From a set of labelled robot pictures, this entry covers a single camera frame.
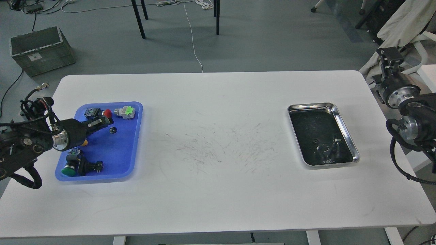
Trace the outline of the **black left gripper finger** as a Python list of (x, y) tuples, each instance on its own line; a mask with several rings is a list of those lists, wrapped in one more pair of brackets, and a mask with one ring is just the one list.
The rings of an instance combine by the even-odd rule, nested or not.
[(114, 121), (111, 117), (106, 117), (104, 115), (88, 117), (88, 131), (99, 131), (112, 124), (114, 124)]

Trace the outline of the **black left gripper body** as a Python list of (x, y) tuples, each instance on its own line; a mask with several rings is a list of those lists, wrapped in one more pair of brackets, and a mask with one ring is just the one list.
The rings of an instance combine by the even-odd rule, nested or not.
[(88, 121), (70, 118), (55, 122), (52, 124), (53, 148), (57, 151), (66, 151), (81, 146), (88, 136), (99, 130), (102, 122), (101, 118)]

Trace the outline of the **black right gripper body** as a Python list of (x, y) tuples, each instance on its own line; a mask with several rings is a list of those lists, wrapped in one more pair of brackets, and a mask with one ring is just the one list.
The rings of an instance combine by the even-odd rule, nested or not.
[(391, 109), (398, 109), (406, 99), (419, 96), (421, 88), (416, 81), (406, 74), (394, 72), (390, 76), (372, 76), (375, 81), (377, 97)]

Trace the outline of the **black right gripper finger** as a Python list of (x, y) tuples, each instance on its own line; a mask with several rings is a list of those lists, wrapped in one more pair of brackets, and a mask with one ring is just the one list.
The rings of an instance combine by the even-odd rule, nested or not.
[(383, 74), (404, 71), (400, 66), (404, 62), (404, 58), (396, 47), (378, 48), (376, 53), (379, 56), (380, 68)]

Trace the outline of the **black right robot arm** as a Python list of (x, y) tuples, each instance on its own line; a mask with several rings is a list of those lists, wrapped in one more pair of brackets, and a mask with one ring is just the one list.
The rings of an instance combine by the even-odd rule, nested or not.
[(390, 118), (386, 127), (391, 134), (390, 155), (397, 170), (408, 180), (421, 184), (435, 185), (435, 181), (424, 180), (405, 172), (395, 158), (396, 143), (423, 152), (435, 164), (436, 112), (435, 93), (420, 94), (421, 88), (409, 75), (403, 74), (400, 64), (403, 57), (396, 47), (378, 48), (381, 75), (374, 76), (376, 90), (381, 101), (401, 114), (399, 120)]

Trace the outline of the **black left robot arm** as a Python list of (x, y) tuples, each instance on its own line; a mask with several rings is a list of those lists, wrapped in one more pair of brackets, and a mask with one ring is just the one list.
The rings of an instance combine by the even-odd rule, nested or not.
[(114, 123), (111, 110), (87, 109), (86, 121), (59, 120), (52, 109), (52, 98), (29, 99), (33, 93), (47, 87), (48, 84), (43, 83), (21, 101), (20, 108), (26, 121), (1, 123), (2, 180), (10, 177), (28, 188), (40, 188), (42, 179), (34, 163), (39, 155), (50, 149), (68, 151), (65, 174), (84, 176), (103, 169), (102, 162), (89, 162), (77, 147), (86, 145), (87, 137), (94, 132)]

